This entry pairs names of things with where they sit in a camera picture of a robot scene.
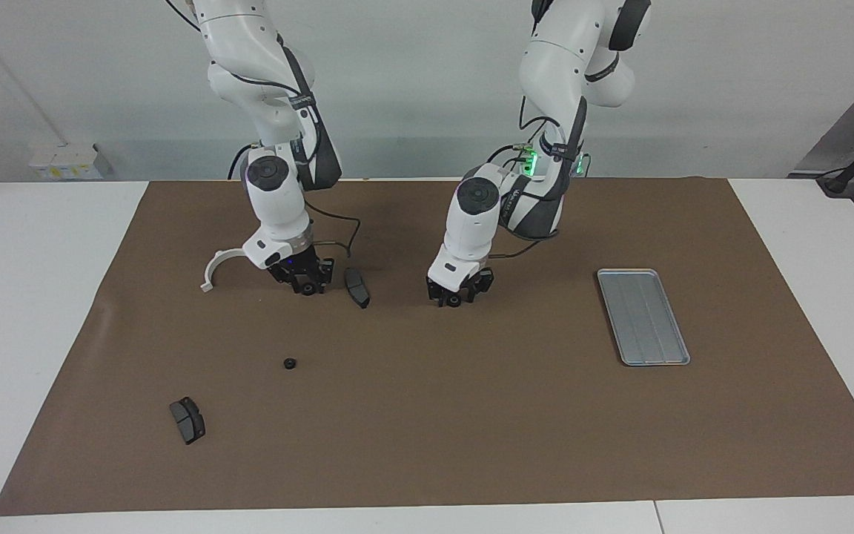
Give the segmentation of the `silver grooved metal tray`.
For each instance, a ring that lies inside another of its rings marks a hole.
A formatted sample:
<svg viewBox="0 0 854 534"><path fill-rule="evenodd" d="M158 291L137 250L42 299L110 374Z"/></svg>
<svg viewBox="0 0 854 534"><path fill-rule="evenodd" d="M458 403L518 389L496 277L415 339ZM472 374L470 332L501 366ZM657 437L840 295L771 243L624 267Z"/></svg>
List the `silver grooved metal tray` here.
<svg viewBox="0 0 854 534"><path fill-rule="evenodd" d="M656 270L600 269L596 278L620 361L626 367L690 363L690 352Z"/></svg>

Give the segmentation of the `long grey brake pad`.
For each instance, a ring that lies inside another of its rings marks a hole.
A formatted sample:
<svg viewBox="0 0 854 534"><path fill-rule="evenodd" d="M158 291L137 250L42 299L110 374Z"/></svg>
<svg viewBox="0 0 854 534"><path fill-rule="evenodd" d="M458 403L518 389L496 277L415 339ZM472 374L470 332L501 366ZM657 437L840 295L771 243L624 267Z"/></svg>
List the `long grey brake pad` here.
<svg viewBox="0 0 854 534"><path fill-rule="evenodd" d="M371 295L360 270L355 268L346 268L343 272L343 281L345 281L347 294L352 301L361 309L367 309L371 302Z"/></svg>

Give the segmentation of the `brown table mat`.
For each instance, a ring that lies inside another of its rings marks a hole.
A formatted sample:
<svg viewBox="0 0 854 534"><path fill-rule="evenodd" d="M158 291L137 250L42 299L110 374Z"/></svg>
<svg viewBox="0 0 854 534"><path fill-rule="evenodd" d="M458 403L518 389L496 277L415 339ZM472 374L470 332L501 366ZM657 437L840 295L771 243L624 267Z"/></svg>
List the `brown table mat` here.
<svg viewBox="0 0 854 534"><path fill-rule="evenodd" d="M450 309L425 274L454 187L315 197L365 220L360 309L244 258L203 293L254 232L242 187L147 186L0 515L854 495L854 399L726 180L577 183L555 240ZM688 365L620 361L600 269L658 272Z"/></svg>

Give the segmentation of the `short grey brake pad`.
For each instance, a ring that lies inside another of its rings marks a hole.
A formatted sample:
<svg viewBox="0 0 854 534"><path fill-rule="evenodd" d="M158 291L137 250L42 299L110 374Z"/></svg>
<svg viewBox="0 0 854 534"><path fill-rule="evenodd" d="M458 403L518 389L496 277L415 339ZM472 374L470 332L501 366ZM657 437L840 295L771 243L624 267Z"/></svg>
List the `short grey brake pad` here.
<svg viewBox="0 0 854 534"><path fill-rule="evenodd" d="M181 440L185 445L192 445L206 434L205 420L199 406L192 398L181 398L169 403L170 413L175 420Z"/></svg>

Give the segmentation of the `white curved plastic bracket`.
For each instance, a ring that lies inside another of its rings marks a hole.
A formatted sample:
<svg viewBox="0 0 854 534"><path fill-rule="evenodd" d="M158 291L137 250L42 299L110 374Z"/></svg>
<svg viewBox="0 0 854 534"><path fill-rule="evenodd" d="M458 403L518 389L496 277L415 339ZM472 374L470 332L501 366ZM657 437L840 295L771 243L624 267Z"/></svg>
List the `white curved plastic bracket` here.
<svg viewBox="0 0 854 534"><path fill-rule="evenodd" d="M205 266L203 274L203 284L200 285L201 291L203 291L203 293L208 293L208 291L213 290L214 275L216 274L217 268L220 267L220 265L223 264L225 261L230 260L231 258L238 257L247 257L247 254L243 248L221 250L214 253L214 255L209 260L209 263L207 263L207 265Z"/></svg>

